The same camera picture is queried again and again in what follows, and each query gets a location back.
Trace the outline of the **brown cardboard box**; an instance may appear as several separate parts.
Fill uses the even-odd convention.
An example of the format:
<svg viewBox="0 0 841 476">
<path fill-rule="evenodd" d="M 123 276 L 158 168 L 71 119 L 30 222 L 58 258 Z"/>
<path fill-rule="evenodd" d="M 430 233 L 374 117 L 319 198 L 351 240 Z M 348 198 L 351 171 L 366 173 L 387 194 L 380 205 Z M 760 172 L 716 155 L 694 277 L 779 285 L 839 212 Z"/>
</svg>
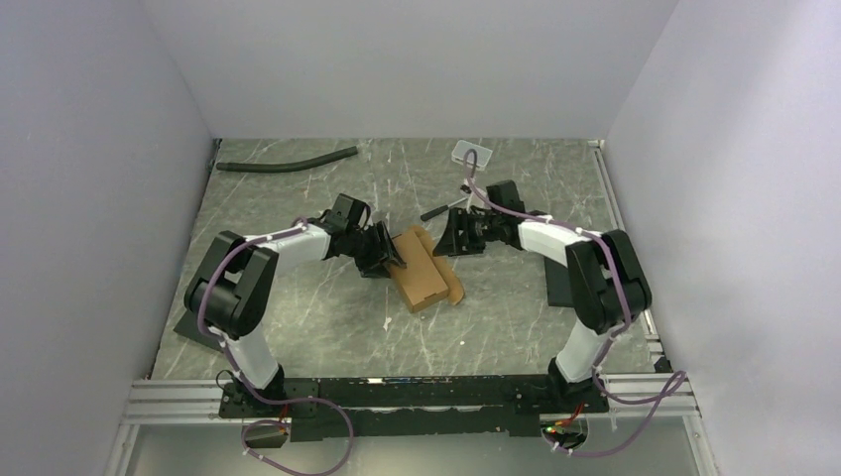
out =
<svg viewBox="0 0 841 476">
<path fill-rule="evenodd" d="M 389 263 L 391 280 L 410 313 L 447 300 L 458 305 L 465 289 L 449 262 L 433 255 L 434 242 L 421 226 L 413 225 L 392 239 L 403 265 Z"/>
</svg>

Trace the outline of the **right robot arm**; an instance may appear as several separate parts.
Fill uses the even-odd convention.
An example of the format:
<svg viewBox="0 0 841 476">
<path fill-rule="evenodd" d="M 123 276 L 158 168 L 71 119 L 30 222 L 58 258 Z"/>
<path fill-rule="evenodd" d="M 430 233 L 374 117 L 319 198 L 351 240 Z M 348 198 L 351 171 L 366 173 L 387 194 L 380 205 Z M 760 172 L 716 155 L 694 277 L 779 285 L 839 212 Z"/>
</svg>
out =
<svg viewBox="0 0 841 476">
<path fill-rule="evenodd" d="M 433 253 L 477 255 L 487 243 L 502 242 L 566 270 L 577 321 L 548 365 L 546 397 L 556 410 L 569 412 L 583 401 L 606 343 L 651 306 L 648 280 L 625 231 L 569 228 L 549 215 L 527 212 L 511 180 L 488 185 L 485 197 L 483 207 L 449 210 Z"/>
</svg>

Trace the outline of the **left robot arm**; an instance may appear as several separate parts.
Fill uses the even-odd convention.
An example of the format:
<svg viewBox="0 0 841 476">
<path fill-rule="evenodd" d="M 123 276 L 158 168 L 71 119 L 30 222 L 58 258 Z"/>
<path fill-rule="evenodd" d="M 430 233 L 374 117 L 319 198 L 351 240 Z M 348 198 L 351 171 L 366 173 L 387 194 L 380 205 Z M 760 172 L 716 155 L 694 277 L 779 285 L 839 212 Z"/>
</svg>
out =
<svg viewBox="0 0 841 476">
<path fill-rule="evenodd" d="M 346 256 L 364 278 L 388 278 L 406 262 L 383 222 L 368 223 L 370 206 L 341 193 L 319 216 L 280 231 L 243 236 L 219 233 L 183 297 L 197 339 L 223 352 L 245 388 L 246 404 L 262 417 L 286 398 L 285 372 L 269 348 L 262 320 L 274 279 L 309 262 Z"/>
</svg>

